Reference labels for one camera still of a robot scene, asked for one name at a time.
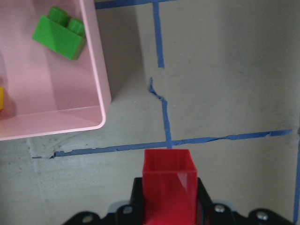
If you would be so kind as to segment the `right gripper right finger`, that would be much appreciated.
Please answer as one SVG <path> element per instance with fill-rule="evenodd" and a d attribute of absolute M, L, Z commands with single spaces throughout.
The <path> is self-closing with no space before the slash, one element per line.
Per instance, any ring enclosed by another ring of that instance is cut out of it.
<path fill-rule="evenodd" d="M 292 225 L 293 222 L 265 208 L 249 212 L 248 216 L 239 214 L 227 204 L 214 203 L 200 178 L 197 179 L 197 225 Z"/>

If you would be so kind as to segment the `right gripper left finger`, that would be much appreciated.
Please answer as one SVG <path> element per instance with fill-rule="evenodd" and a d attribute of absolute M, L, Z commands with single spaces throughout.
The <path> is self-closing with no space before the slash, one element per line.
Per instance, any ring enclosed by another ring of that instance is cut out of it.
<path fill-rule="evenodd" d="M 73 215 L 65 225 L 143 225 L 143 186 L 142 178 L 134 178 L 131 196 L 128 201 L 112 204 L 108 213 L 100 217 L 92 211 L 81 211 Z"/>

